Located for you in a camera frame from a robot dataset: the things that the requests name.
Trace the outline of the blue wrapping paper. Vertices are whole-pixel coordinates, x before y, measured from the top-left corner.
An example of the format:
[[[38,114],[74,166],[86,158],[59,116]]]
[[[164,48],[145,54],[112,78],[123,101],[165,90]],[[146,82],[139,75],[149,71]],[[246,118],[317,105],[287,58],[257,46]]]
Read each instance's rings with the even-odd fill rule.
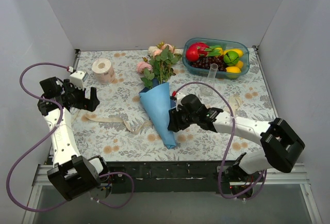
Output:
[[[140,102],[149,116],[154,128],[167,149],[176,147],[174,133],[168,130],[170,122],[169,110],[175,106],[170,99],[169,83],[159,84],[157,79],[152,80],[152,89],[143,88],[139,92]]]

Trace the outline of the cream fabric ribbon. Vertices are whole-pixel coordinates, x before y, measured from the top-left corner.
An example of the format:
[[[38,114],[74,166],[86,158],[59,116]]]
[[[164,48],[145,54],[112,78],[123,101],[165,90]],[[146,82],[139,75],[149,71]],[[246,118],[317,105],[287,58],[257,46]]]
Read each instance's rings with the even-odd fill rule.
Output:
[[[241,106],[242,101],[241,98],[238,95],[233,95],[229,98],[229,106],[233,109],[233,113],[235,114],[236,110]],[[93,121],[93,122],[99,122],[99,123],[121,123],[125,126],[126,130],[131,132],[134,135],[137,135],[140,133],[140,131],[148,126],[152,126],[152,121],[145,121],[141,125],[137,126],[136,129],[132,129],[130,126],[130,123],[128,121],[125,121],[124,119],[120,117],[112,117],[112,118],[98,118],[95,115],[90,115],[88,113],[84,113],[82,116],[82,121]]]

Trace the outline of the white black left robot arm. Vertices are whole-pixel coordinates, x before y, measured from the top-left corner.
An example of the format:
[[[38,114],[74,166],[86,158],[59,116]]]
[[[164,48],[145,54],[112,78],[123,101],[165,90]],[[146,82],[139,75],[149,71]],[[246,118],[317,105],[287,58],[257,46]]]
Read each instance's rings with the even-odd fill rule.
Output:
[[[89,98],[85,97],[87,76],[83,71],[76,71],[68,79],[51,77],[40,82],[44,94],[38,109],[49,129],[56,129],[51,134],[53,168],[47,177],[67,201],[99,187],[110,176],[101,156],[86,159],[80,154],[72,131],[70,109],[95,111],[100,103],[94,87]]]

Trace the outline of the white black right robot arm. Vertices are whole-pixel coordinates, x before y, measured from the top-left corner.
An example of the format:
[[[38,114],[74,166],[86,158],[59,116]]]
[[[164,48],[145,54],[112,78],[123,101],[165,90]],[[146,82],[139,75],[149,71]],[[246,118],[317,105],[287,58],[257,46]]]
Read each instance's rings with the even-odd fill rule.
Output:
[[[261,150],[240,155],[232,166],[234,177],[242,182],[270,168],[290,173],[305,149],[302,139],[284,119],[268,122],[232,117],[220,108],[207,108],[193,94],[180,93],[169,118],[168,129],[173,132],[196,124],[206,131],[234,134],[260,145]]]

